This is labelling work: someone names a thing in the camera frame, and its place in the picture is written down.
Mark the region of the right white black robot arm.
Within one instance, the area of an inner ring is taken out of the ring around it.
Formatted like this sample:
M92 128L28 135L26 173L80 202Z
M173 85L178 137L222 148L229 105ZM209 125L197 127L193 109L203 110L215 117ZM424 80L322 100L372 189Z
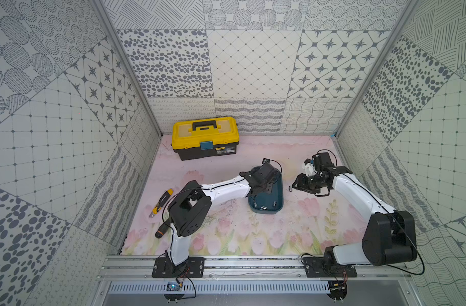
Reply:
M321 189L336 191L368 222L360 242L328 247L323 255L328 265L392 265L415 261L415 219L379 199L347 167L327 167L310 176L298 175L293 189L322 196Z

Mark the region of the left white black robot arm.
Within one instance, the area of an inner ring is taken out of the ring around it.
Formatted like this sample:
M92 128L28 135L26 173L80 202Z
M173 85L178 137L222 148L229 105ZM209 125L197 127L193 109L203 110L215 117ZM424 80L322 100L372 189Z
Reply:
M201 185L190 181L167 203L172 240L165 252L168 262L177 267L189 259L191 236L197 232L211 207L246 198L257 214L276 214L283 208L282 167L263 159L259 167L240 172L226 181Z

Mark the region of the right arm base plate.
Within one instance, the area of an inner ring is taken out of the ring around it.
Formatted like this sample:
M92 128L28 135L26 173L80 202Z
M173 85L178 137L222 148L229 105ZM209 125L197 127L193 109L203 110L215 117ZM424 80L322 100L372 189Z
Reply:
M301 263L304 266L307 277L332 277L336 279L357 277L357 271L354 266L327 263L321 257L302 256Z

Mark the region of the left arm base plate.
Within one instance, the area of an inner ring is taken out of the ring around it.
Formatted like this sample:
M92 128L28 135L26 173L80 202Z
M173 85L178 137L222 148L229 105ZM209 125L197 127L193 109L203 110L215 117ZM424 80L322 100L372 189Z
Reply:
M168 257L160 257L155 260L152 278L202 278L204 273L205 258L189 257L185 262L174 265Z

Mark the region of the teal plastic storage tray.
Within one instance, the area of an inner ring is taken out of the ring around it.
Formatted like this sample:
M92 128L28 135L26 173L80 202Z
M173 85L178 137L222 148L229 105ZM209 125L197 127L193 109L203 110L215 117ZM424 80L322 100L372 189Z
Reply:
M248 205L257 214L276 214L283 208L283 181L279 174L272 184L266 186L263 193L248 196Z

